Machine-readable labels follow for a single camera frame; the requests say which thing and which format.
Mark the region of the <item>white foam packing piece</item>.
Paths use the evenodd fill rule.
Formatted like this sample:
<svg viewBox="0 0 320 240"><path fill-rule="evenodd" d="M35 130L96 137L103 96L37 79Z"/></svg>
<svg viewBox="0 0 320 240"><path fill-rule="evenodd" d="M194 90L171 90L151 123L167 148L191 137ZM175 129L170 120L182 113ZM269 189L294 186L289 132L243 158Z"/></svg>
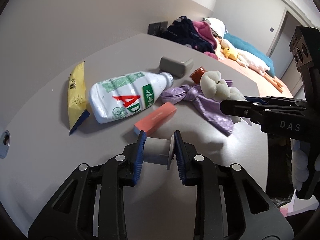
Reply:
<svg viewBox="0 0 320 240"><path fill-rule="evenodd" d="M236 88L229 87L217 70L205 72L200 79L200 87L204 96L217 102L224 100L246 101L245 96Z"/></svg>

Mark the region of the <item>purple plastic bag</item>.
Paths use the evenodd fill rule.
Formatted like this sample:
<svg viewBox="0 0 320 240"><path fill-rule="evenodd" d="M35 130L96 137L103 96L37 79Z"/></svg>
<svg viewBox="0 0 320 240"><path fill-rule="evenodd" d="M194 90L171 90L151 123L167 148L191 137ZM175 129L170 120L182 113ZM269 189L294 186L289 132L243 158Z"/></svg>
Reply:
<svg viewBox="0 0 320 240"><path fill-rule="evenodd" d="M229 87L233 87L231 80L226 81ZM221 102L206 98L200 85L181 85L180 87L170 88L162 92L160 98L163 103L170 102L173 105L181 101L191 102L208 123L227 137L232 134L234 124L237 122L245 120L249 125L252 124L248 118L223 114L220 110Z"/></svg>

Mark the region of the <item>grey tape roll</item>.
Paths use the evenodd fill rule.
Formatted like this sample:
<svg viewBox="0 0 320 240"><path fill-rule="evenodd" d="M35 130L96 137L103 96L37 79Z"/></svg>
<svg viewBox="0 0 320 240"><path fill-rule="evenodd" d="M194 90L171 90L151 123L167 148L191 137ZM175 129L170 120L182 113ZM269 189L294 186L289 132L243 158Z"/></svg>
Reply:
<svg viewBox="0 0 320 240"><path fill-rule="evenodd" d="M143 160L146 163L164 165L169 170L174 157L174 147L173 135L170 139L147 137L143 148Z"/></svg>

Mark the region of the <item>orange bottle cap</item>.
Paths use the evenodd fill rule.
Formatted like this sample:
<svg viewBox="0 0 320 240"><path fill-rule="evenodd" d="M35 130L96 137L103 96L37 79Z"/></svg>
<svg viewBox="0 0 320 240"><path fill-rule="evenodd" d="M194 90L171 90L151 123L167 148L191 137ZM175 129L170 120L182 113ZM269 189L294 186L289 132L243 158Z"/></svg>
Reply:
<svg viewBox="0 0 320 240"><path fill-rule="evenodd" d="M201 81L201 77L203 76L204 73L206 73L207 71L203 68L197 68L191 75L190 78L192 79L192 81L198 85Z"/></svg>

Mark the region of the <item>pink rectangular box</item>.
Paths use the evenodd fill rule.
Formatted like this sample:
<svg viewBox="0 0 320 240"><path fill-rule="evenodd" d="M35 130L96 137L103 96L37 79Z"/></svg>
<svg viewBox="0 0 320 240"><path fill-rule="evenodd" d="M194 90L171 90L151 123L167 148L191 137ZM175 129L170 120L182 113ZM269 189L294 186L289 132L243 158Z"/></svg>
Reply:
<svg viewBox="0 0 320 240"><path fill-rule="evenodd" d="M134 125L134 133L139 135L140 132L145 132L146 136L150 136L152 133L157 131L163 124L165 124L169 119L171 119L177 111L175 105L170 102L158 107L152 113L139 120Z"/></svg>

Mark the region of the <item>orange bed cover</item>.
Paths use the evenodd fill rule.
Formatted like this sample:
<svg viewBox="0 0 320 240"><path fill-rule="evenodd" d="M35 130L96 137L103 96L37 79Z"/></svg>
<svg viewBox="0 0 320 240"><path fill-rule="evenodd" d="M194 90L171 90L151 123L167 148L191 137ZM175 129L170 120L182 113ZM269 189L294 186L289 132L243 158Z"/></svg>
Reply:
<svg viewBox="0 0 320 240"><path fill-rule="evenodd" d="M280 87L275 87L273 83L270 83L270 81L265 79L264 76L261 76L260 74L258 74L250 68L245 68L241 66L234 60L225 58L223 54L221 54L219 62L226 64L227 66L238 71L245 77L254 81L257 84L260 96L278 96L284 98L293 98L287 86L283 83L283 81L279 80L277 77L274 78L274 84L281 84Z"/></svg>

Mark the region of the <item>white door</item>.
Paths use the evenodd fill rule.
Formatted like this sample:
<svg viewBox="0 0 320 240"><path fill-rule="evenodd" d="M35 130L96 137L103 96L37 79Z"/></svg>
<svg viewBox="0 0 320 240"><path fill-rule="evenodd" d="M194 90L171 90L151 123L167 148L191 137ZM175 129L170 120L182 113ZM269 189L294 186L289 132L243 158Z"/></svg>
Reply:
<svg viewBox="0 0 320 240"><path fill-rule="evenodd" d="M290 41L298 25L300 23L286 10L276 39L267 53L273 61L274 75L279 79L283 77L293 60Z"/></svg>

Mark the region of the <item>yellow duck plush toy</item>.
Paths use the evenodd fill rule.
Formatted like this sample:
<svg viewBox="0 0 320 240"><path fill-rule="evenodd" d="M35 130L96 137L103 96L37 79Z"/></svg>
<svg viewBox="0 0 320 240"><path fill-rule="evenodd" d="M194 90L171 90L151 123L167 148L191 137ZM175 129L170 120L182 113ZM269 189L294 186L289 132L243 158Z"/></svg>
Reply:
<svg viewBox="0 0 320 240"><path fill-rule="evenodd" d="M237 61L237 59L239 57L238 52L234 48L231 48L231 47L224 48L222 52L223 52L225 58L227 58L227 59Z"/></svg>

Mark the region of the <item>teal long cushion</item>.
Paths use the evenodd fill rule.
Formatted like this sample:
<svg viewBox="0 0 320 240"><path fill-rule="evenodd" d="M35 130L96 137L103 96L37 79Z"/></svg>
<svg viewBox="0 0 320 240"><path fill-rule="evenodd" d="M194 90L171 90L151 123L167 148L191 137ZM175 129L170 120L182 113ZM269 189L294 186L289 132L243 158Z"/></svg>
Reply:
<svg viewBox="0 0 320 240"><path fill-rule="evenodd" d="M253 55L255 55L256 57L258 57L259 59L261 59L262 61L264 61L264 63L269 67L270 70L267 71L267 73L271 76L271 77L275 77L275 71L274 71L274 65L273 65L273 61L270 57L266 56L263 52L261 52L260 50L258 50L257 48L255 48L255 46L253 46L252 44L242 40L241 38L234 36L230 33L225 33L223 36L224 39L227 39L229 42L231 42L231 44L239 50L243 50L243 51L247 51Z"/></svg>

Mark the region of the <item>grey phone stand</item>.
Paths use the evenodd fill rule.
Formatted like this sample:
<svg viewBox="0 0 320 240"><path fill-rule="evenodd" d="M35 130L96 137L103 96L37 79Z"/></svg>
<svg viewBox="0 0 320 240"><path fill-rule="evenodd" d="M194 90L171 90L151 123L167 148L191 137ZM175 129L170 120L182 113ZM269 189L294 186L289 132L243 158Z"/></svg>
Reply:
<svg viewBox="0 0 320 240"><path fill-rule="evenodd" d="M163 56L160 60L159 68L163 72L168 72L173 76L182 78L191 71L193 65L193 58L182 62Z"/></svg>

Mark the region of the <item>white AD milk bottle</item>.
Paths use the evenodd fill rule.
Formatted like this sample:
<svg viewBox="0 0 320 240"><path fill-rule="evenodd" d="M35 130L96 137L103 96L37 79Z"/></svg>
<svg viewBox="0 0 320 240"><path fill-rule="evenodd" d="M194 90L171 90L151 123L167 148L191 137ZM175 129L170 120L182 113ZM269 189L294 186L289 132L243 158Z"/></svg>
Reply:
<svg viewBox="0 0 320 240"><path fill-rule="evenodd" d="M106 124L151 107L173 83L167 72L135 72L95 83L88 99L97 122Z"/></svg>

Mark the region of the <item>pink white foam mat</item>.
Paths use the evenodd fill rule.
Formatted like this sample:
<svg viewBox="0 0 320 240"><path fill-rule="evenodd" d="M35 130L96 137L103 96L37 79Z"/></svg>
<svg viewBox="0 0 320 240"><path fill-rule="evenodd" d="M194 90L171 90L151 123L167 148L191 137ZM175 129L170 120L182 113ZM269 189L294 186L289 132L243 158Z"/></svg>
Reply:
<svg viewBox="0 0 320 240"><path fill-rule="evenodd" d="M296 190L293 193L292 199L289 203L279 208L284 217L297 215L306 211L315 211L319 206L319 202L314 195L310 199L299 199L296 196Z"/></svg>

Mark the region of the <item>navy patterned pajamas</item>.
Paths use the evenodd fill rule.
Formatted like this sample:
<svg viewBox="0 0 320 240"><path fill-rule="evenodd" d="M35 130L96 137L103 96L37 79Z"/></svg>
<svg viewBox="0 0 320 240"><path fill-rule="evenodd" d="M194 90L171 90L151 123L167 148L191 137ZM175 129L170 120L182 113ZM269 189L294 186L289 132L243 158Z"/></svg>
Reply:
<svg viewBox="0 0 320 240"><path fill-rule="evenodd" d="M186 16L180 16L174 20L172 24L161 33L160 37L202 53L215 53L215 46L199 35L193 22Z"/></svg>

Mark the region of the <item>pink cartoon blanket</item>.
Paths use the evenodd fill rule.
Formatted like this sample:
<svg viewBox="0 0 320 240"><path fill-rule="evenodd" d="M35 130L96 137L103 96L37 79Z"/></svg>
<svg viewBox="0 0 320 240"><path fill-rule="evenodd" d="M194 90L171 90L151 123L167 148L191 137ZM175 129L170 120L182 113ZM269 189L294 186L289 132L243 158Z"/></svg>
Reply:
<svg viewBox="0 0 320 240"><path fill-rule="evenodd" d="M221 54L221 46L218 39L213 35L210 25L207 22L203 21L193 21L193 26L197 31L199 37L209 43L209 46L207 48L204 48L203 53L218 60L219 55Z"/></svg>

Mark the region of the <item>yellow snack wrapper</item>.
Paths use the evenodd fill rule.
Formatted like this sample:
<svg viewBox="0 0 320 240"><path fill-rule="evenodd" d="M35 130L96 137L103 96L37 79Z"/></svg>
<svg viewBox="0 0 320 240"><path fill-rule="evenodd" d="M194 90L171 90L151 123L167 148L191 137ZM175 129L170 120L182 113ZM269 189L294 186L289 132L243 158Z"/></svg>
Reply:
<svg viewBox="0 0 320 240"><path fill-rule="evenodd" d="M90 116L87 110L85 62L77 64L69 76L67 89L69 135L72 135Z"/></svg>

